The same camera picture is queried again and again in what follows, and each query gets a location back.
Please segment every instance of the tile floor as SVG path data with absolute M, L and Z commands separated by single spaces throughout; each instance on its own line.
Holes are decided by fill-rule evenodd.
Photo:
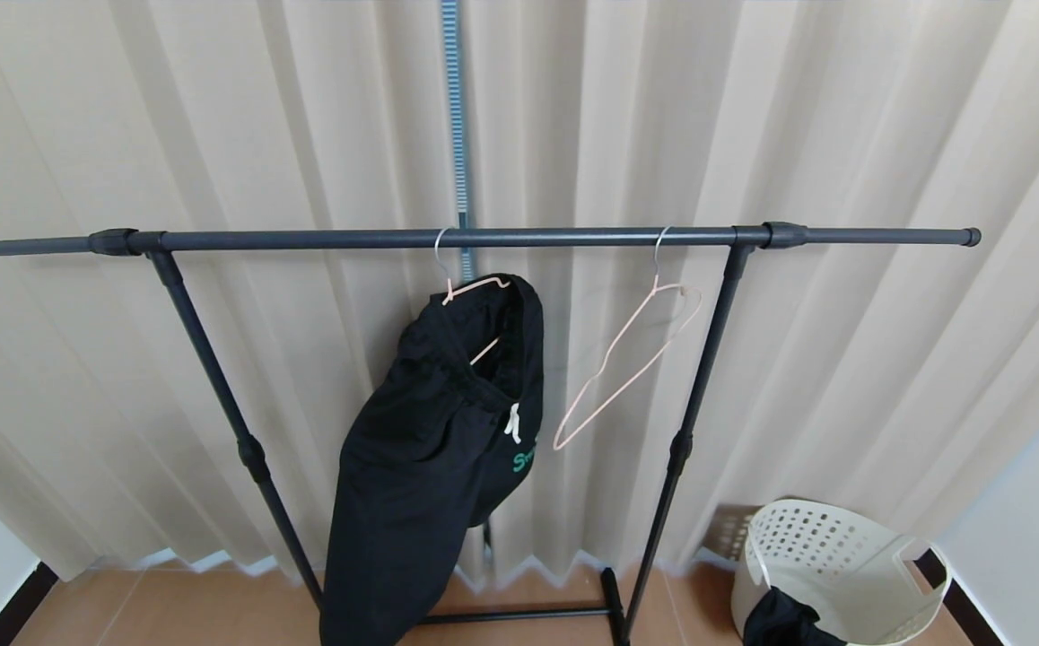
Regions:
M 656 572 L 632 643 L 637 646 L 739 646 L 729 598 L 731 573 L 700 564 L 688 576 Z M 621 577 L 623 603 L 635 573 Z M 476 612 L 539 604 L 593 602 L 598 575 L 580 565 L 561 589 L 535 572 L 503 591 L 474 594 L 451 580 L 438 612 Z M 14 642 L 15 646 L 316 645 L 316 613 L 297 585 L 276 571 L 248 576 L 232 567 L 205 573 L 181 569 L 95 570 L 59 584 Z M 605 617 L 557 618 L 420 626 L 401 646 L 609 645 Z M 970 646 L 944 610 L 913 646 Z

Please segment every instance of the horizontal bar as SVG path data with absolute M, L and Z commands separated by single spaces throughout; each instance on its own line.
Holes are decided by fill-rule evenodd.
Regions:
M 509 610 L 500 613 L 471 613 L 467 615 L 432 615 L 421 622 L 426 624 L 500 622 L 508 620 L 548 620 L 557 617 L 594 617 L 607 615 L 607 609 L 561 609 L 561 610 Z
M 650 246 L 662 228 L 608 226 L 585 228 L 453 228 L 442 247 L 625 247 Z M 428 248 L 437 228 L 331 230 L 331 232 L 159 233 L 114 228 L 81 238 L 0 241 L 0 257 L 31 253 L 139 254 L 151 250 L 249 249 L 389 249 Z M 676 226 L 667 230 L 663 246 L 752 245 L 791 247 L 820 242 L 889 245 L 965 245 L 980 241 L 976 228 L 809 228 L 767 223 L 745 226 Z

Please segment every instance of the beige curtain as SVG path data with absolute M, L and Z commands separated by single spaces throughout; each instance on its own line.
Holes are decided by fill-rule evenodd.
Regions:
M 1039 0 L 463 4 L 480 226 L 980 226 L 962 248 L 757 252 L 661 559 L 716 510 L 824 500 L 933 537 L 1039 428 Z M 453 224 L 437 3 L 0 3 L 0 238 Z M 454 252 L 447 252 L 454 263 Z M 549 434 L 650 287 L 647 249 L 483 250 L 548 321 L 535 476 L 465 571 L 638 558 L 707 306 L 565 451 Z M 437 291 L 430 252 L 181 253 L 314 561 L 340 442 Z M 647 313 L 602 382 L 667 335 Z M 590 397 L 585 405 L 598 399 Z M 275 556 L 142 259 L 0 259 L 0 517 L 61 576 Z

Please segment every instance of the floor grout line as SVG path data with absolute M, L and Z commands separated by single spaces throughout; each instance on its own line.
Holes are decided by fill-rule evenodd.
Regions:
M 101 646 L 105 643 L 105 638 L 108 637 L 108 631 L 113 628 L 113 624 L 116 623 L 116 618 L 122 616 L 122 610 L 125 610 L 125 605 L 129 604 L 129 598 L 133 597 L 133 593 L 137 591 L 137 586 L 141 585 L 141 580 L 145 577 L 145 572 L 149 570 L 141 570 L 141 573 L 137 576 L 137 581 L 133 582 L 133 588 L 129 589 L 129 593 L 126 594 L 125 600 L 122 601 L 121 605 L 116 607 L 116 612 L 113 613 L 113 617 L 108 620 L 108 624 L 105 626 L 105 630 L 102 630 L 101 638 L 97 641 L 97 646 Z
M 667 598 L 671 601 L 671 614 L 674 615 L 674 624 L 680 626 L 680 639 L 683 639 L 683 646 L 691 646 L 687 643 L 687 632 L 683 629 L 683 620 L 680 619 L 680 609 L 674 604 L 674 593 L 671 592 L 671 577 L 667 576 L 666 573 L 660 573 L 663 575 L 663 586 L 667 588 Z

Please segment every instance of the black sweatpants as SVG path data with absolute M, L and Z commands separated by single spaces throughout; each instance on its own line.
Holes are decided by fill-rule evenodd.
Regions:
M 487 284 L 449 305 L 432 295 L 348 432 L 323 645 L 392 646 L 404 637 L 444 593 L 467 529 L 485 522 L 531 470 L 543 409 L 543 312 L 524 278 L 497 275 L 510 287 Z M 506 434 L 514 405 L 518 431 Z

